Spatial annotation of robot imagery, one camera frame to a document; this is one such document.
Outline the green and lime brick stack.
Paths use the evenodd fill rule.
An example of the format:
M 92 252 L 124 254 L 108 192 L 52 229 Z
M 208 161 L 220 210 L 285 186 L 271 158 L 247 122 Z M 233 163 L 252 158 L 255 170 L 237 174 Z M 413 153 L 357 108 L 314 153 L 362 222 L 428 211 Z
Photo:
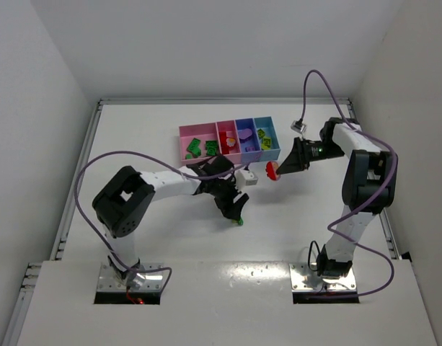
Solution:
M 242 218 L 240 218 L 238 220 L 232 220 L 232 223 L 238 226 L 242 226 L 244 224 L 244 221 Z

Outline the red half-round printed brick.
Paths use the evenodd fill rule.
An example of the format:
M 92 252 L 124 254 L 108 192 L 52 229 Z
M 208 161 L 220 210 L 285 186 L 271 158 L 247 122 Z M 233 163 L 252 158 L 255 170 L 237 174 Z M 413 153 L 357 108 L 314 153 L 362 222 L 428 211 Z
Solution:
M 278 168 L 279 164 L 276 161 L 269 161 L 265 166 L 266 175 L 272 181 L 278 181 L 280 179 Z

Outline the small lime square brick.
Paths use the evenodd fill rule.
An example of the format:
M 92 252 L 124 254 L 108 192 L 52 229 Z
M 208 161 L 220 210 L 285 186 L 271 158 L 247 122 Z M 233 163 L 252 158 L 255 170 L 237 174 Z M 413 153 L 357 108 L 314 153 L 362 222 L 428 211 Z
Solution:
M 265 136 L 265 131 L 262 129 L 257 130 L 257 135 L 259 139 L 262 139 Z

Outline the green square lego brick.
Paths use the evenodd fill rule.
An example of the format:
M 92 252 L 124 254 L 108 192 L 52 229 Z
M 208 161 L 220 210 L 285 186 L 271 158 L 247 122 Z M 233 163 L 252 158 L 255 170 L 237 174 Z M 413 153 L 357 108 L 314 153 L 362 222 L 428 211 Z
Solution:
M 218 153 L 218 142 L 217 141 L 206 141 L 205 142 L 205 152 L 207 156 L 215 156 Z

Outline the thin green lego brick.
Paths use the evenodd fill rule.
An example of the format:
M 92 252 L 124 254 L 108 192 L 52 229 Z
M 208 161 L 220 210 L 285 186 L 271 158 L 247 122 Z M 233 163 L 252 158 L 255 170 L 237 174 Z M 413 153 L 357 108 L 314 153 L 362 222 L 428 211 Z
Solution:
M 200 139 L 193 138 L 187 146 L 187 151 L 192 153 L 193 155 L 199 155 L 201 152 L 200 143 L 201 143 Z

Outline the purple arch lego brick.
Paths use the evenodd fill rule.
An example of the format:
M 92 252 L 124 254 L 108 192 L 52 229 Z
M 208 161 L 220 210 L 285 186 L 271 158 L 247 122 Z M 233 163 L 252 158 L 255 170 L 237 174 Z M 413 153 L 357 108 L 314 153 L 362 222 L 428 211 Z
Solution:
M 248 141 L 253 135 L 251 128 L 239 129 L 238 137 L 241 142 Z

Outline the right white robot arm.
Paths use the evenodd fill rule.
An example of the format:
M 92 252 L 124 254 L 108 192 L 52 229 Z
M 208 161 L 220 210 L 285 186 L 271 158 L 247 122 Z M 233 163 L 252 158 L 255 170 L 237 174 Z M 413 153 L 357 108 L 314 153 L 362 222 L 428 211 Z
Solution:
M 320 130 L 320 139 L 295 138 L 290 154 L 277 174 L 302 172 L 315 161 L 349 158 L 342 184 L 342 220 L 317 255 L 316 271 L 324 278 L 345 277 L 367 225 L 394 199 L 397 158 L 361 134 L 354 120 L 331 117 Z

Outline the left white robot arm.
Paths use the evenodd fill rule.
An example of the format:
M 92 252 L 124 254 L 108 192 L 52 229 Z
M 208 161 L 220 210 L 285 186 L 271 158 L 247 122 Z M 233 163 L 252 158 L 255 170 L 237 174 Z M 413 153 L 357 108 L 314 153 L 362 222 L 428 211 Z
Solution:
M 132 166 L 122 167 L 92 202 L 112 247 L 108 259 L 117 277 L 129 280 L 141 268 L 133 232 L 152 202 L 207 194 L 224 218 L 241 224 L 249 195 L 238 187 L 233 169 L 234 164 L 225 156 L 188 164 L 179 172 L 138 172 Z

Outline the light blue bin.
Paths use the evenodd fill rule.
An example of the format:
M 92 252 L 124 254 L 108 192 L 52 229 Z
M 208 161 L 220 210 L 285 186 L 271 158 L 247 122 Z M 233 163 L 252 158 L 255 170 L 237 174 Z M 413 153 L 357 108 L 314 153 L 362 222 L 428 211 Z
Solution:
M 259 139 L 261 157 L 260 161 L 275 161 L 280 155 L 280 145 L 278 142 L 278 137 L 275 132 L 275 126 L 273 119 L 271 117 L 255 117 L 254 119 L 256 129 L 262 129 L 265 131 L 265 136 L 272 139 L 272 148 L 270 150 L 262 150 L 262 139 Z

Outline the small pink bin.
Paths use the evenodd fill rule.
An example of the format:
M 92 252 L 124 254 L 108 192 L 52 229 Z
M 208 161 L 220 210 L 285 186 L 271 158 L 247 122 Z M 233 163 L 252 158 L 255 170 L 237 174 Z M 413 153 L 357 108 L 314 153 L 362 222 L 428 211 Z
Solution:
M 241 162 L 241 149 L 234 120 L 225 120 L 216 123 L 220 153 L 234 164 Z

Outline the large pink bin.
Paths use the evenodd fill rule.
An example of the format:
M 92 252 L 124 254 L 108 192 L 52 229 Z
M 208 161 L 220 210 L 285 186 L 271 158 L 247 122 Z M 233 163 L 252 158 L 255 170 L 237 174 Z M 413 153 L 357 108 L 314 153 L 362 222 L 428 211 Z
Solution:
M 201 123 L 182 125 L 179 127 L 180 160 L 182 165 L 192 164 L 208 158 L 206 142 L 218 142 L 218 128 L 215 123 Z M 191 146 L 197 144 L 195 156 L 189 151 Z

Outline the purple-blue bin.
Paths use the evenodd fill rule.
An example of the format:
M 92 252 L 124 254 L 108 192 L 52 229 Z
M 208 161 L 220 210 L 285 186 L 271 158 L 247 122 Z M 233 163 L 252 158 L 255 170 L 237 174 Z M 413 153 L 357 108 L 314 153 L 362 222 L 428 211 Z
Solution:
M 261 149 L 257 129 L 252 118 L 235 120 L 241 152 L 241 163 L 260 160 Z

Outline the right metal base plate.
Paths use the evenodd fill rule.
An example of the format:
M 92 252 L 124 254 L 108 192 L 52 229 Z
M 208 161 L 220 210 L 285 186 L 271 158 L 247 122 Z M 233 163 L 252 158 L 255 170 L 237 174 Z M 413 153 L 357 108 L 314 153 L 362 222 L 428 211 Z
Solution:
M 289 265 L 294 304 L 359 303 L 353 269 L 344 277 L 318 276 L 305 262 Z

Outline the metal base plate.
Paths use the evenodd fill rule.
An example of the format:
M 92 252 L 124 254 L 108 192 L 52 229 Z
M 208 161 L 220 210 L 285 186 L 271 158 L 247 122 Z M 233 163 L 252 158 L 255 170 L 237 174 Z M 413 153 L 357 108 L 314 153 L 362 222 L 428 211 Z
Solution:
M 159 305 L 169 269 L 162 263 L 143 263 L 137 274 L 121 278 L 110 264 L 102 264 L 94 296 L 96 305 Z
M 318 276 L 305 262 L 289 265 L 294 304 L 359 303 L 353 269 L 344 277 Z

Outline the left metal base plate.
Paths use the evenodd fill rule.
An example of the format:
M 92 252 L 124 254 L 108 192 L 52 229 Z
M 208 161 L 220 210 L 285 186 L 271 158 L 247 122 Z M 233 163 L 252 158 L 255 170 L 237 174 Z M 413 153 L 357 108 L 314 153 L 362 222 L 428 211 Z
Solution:
M 96 305 L 159 305 L 169 269 L 162 263 L 143 263 L 137 274 L 121 278 L 110 264 L 102 264 L 94 296 Z

